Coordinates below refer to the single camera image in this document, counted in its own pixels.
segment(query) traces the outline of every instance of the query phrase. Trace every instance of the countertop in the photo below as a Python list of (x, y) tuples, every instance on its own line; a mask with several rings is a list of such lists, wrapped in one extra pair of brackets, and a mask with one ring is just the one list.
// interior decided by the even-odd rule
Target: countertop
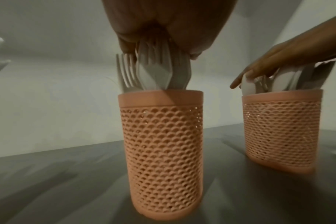
[[(336, 131), (317, 170), (293, 175), (244, 155), (243, 125), (204, 129), (204, 193), (185, 224), (336, 224)], [(0, 158), (0, 224), (160, 223), (130, 201), (123, 141)]]

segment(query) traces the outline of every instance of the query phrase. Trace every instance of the perforated container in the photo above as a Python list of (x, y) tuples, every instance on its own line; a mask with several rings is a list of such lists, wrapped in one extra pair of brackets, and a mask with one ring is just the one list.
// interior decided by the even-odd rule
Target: perforated container
[(134, 207), (156, 220), (186, 216), (202, 197), (203, 93), (142, 91), (118, 99)]
[(314, 171), (322, 95), (296, 90), (243, 96), (247, 156), (277, 170)]

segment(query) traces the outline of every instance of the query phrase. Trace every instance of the background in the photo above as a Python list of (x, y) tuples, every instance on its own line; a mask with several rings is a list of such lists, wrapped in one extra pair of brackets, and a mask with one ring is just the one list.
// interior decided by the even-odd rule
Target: background
[[(214, 45), (192, 62), (204, 127), (243, 122), (232, 80), (273, 45), (336, 16), (336, 0), (239, 0)], [(100, 0), (0, 0), (0, 157), (122, 140), (117, 38)], [(321, 128), (336, 130), (336, 66)]]

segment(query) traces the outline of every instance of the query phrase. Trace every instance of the scalloped pattern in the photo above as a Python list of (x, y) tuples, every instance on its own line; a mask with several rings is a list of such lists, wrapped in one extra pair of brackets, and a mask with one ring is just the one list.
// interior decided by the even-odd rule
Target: scalloped pattern
[(247, 154), (286, 167), (313, 166), (321, 101), (243, 104)]
[(202, 195), (203, 107), (121, 108), (124, 145), (134, 203), (170, 213)]

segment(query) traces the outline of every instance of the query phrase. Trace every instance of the human hand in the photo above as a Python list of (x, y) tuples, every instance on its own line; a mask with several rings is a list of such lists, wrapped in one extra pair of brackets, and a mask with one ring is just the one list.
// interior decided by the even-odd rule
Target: human hand
[(208, 49), (237, 0), (102, 0), (124, 53), (134, 53), (153, 27), (167, 31), (179, 48), (196, 59)]
[(230, 85), (241, 84), (243, 75), (248, 79), (273, 75), (282, 66), (302, 66), (336, 58), (336, 17), (286, 42), (275, 45), (262, 57), (247, 66)]

